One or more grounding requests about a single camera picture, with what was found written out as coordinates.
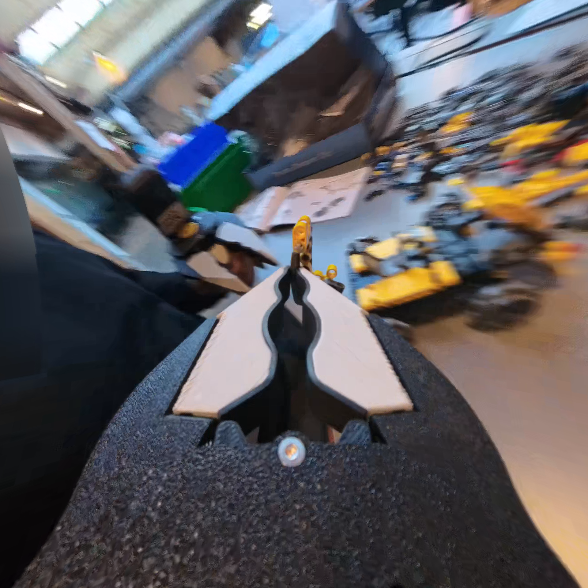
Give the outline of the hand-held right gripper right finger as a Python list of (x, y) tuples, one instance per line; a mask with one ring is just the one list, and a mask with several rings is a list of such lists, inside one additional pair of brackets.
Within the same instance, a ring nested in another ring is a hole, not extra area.
[(327, 408), (327, 417), (359, 417), (413, 410), (413, 402), (380, 344), (367, 314), (307, 269), (298, 270), (296, 288), (303, 325), (310, 336), (307, 372)]

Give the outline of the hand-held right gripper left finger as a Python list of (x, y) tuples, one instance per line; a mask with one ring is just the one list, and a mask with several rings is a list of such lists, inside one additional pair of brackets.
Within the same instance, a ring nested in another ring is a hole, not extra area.
[(275, 374), (277, 354), (270, 313), (283, 302), (280, 268), (218, 314), (212, 333), (172, 407), (174, 415), (225, 417), (263, 390)]

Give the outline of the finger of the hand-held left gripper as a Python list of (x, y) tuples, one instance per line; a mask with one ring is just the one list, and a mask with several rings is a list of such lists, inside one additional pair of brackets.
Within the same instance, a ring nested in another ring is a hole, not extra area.
[(278, 266), (279, 262), (264, 241), (253, 230), (238, 224), (220, 224), (215, 232), (216, 239), (225, 245), (238, 246), (255, 254), (261, 263)]
[(203, 282), (239, 295), (251, 290), (250, 286), (223, 267), (214, 255), (209, 252), (202, 251), (190, 255), (186, 259), (186, 265)]

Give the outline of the grey yellow brick assembly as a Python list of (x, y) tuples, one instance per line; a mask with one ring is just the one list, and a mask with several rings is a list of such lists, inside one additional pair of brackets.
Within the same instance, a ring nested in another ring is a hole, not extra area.
[(290, 268), (305, 270), (339, 293), (345, 290), (344, 284), (337, 279), (338, 270), (335, 264), (328, 265), (324, 272), (313, 268), (312, 222), (308, 216), (300, 217), (292, 229)]

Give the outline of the instruction booklet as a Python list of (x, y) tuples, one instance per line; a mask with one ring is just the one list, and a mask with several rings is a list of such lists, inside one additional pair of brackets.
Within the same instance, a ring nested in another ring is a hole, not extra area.
[(301, 180), (290, 187), (269, 187), (241, 204), (235, 213), (255, 231), (293, 226), (301, 217), (312, 223), (349, 217), (364, 195), (369, 167), (327, 178)]

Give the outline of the person's left hand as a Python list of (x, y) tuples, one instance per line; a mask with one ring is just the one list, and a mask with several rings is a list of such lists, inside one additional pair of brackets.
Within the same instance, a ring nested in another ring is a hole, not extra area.
[(236, 276), (247, 287), (254, 285), (254, 260), (244, 250), (233, 246), (216, 244), (211, 248), (210, 253), (221, 267)]

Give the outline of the blue plastic bin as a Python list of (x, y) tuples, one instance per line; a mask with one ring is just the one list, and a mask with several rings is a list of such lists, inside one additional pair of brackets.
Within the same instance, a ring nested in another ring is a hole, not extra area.
[(229, 145), (227, 131), (212, 122), (195, 127), (187, 142), (166, 155), (158, 173), (167, 183), (180, 189), (188, 187), (204, 169)]

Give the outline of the green plastic bin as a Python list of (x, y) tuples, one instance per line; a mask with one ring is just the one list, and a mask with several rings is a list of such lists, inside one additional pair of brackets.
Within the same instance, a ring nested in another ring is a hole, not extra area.
[(251, 153), (242, 140), (231, 142), (180, 193), (186, 209), (234, 212), (254, 190), (246, 178)]

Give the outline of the yellow grey brick vehicle model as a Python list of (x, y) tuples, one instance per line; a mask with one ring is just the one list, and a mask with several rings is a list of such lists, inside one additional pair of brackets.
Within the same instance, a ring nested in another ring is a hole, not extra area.
[(525, 324), (580, 251), (530, 208), (449, 192), (403, 232), (354, 239), (346, 260), (354, 301), (408, 339), (456, 314), (480, 332)]

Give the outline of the open blue cardboard box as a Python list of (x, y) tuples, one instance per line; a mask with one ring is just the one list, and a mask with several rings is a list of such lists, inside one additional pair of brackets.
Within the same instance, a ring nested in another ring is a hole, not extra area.
[(368, 153), (397, 110), (393, 65), (349, 4), (331, 1), (225, 87), (208, 119), (254, 140), (245, 175), (263, 191)]

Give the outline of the pile of loose brick parts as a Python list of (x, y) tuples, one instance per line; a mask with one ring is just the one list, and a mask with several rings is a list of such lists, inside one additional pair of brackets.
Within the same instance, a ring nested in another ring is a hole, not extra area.
[(366, 201), (389, 190), (409, 201), (430, 185), (473, 183), (496, 173), (521, 201), (587, 193), (587, 44), (545, 64), (491, 70), (404, 114), (383, 146), (362, 157), (372, 166)]

